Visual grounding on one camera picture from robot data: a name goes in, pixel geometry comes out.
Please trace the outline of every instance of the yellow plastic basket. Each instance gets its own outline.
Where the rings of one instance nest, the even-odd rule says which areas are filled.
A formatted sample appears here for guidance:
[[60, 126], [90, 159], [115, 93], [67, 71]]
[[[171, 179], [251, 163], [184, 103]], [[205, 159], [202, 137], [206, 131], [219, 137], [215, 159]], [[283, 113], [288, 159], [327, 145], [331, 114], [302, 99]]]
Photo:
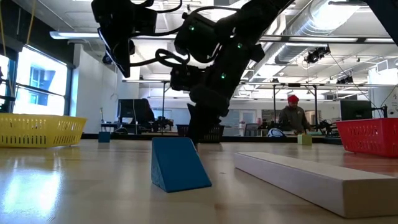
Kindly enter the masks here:
[[85, 118], [0, 113], [0, 147], [54, 147], [80, 142]]

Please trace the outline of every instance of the gray jacket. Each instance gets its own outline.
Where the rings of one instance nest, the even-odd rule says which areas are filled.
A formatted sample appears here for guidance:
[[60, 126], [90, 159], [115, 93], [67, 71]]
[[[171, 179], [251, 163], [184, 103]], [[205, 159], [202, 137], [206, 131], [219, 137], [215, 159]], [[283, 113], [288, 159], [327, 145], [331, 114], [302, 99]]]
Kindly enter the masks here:
[[280, 111], [279, 123], [284, 124], [286, 128], [300, 132], [304, 132], [305, 129], [311, 128], [305, 117], [303, 108], [299, 106], [296, 109], [286, 106], [282, 111]]

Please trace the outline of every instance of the monitor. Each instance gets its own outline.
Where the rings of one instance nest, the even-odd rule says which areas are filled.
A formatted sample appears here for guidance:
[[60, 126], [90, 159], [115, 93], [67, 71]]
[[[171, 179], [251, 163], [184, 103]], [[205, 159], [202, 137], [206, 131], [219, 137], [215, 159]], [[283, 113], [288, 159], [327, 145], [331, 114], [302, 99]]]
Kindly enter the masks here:
[[118, 116], [119, 118], [132, 118], [133, 121], [138, 123], [154, 120], [147, 99], [119, 100]]
[[372, 119], [372, 103], [366, 100], [341, 100], [341, 120]]

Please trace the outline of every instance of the red plastic basket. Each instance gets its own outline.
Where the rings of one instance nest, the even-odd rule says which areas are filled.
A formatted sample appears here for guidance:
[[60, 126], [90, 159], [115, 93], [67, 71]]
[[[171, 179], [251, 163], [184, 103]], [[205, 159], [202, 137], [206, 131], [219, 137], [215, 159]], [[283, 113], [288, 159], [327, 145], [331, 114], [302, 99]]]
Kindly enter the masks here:
[[345, 150], [398, 157], [398, 118], [339, 121], [336, 125]]

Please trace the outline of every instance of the small yellow cube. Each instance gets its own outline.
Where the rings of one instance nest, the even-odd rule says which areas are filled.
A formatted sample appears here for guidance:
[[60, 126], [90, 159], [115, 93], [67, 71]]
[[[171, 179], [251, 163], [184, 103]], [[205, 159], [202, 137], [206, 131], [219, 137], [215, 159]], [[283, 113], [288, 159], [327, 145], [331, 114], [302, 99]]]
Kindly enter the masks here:
[[299, 134], [297, 136], [297, 143], [306, 146], [312, 146], [312, 136], [309, 134]]

